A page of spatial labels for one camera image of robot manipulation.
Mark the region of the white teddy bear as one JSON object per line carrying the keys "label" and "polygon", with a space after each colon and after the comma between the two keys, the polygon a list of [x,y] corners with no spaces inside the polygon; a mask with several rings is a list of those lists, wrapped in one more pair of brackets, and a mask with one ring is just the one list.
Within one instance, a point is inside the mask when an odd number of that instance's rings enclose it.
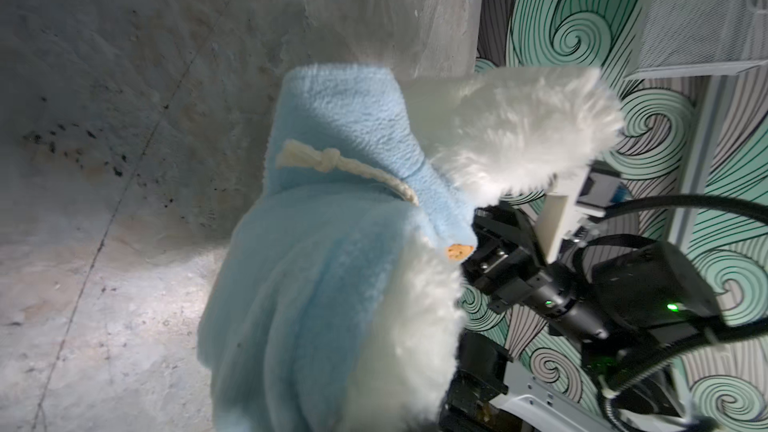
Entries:
{"label": "white teddy bear", "polygon": [[[502,68],[404,89],[410,129],[471,208],[582,172],[618,141],[615,93],[595,68]],[[434,420],[457,368],[465,240],[410,227],[339,414],[342,431],[404,431]]]}

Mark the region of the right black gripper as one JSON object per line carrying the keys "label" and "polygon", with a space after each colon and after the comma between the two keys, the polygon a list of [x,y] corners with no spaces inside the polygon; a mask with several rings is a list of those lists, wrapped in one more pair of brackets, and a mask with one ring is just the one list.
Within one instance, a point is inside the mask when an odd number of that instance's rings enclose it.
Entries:
{"label": "right black gripper", "polygon": [[614,234],[590,241],[624,254],[582,269],[546,261],[529,219],[510,207],[476,210],[478,246],[463,263],[471,286],[501,314],[522,305],[571,341],[585,366],[617,366],[723,325],[710,285],[674,245]]}

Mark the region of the light blue teddy hoodie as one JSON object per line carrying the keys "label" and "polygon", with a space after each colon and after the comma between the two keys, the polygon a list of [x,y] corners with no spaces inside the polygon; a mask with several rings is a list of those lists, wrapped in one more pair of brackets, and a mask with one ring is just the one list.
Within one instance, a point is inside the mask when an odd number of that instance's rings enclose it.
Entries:
{"label": "light blue teddy hoodie", "polygon": [[261,197],[198,328],[219,431],[405,431],[436,420],[466,320],[452,245],[474,208],[428,163],[386,68],[282,83]]}

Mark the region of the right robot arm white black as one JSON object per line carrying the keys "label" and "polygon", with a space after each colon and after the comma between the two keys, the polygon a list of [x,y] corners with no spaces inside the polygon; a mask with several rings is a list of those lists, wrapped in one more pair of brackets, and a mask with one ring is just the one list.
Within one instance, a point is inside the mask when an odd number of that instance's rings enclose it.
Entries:
{"label": "right robot arm white black", "polygon": [[459,365],[437,419],[442,431],[715,431],[711,407],[684,390],[682,356],[763,338],[758,318],[730,325],[713,288],[675,245],[608,220],[654,208],[709,208],[765,223],[764,206],[683,195],[613,205],[585,219],[565,259],[521,212],[477,211],[478,250],[464,274],[491,312],[536,315],[547,327],[531,351],[464,334]]}

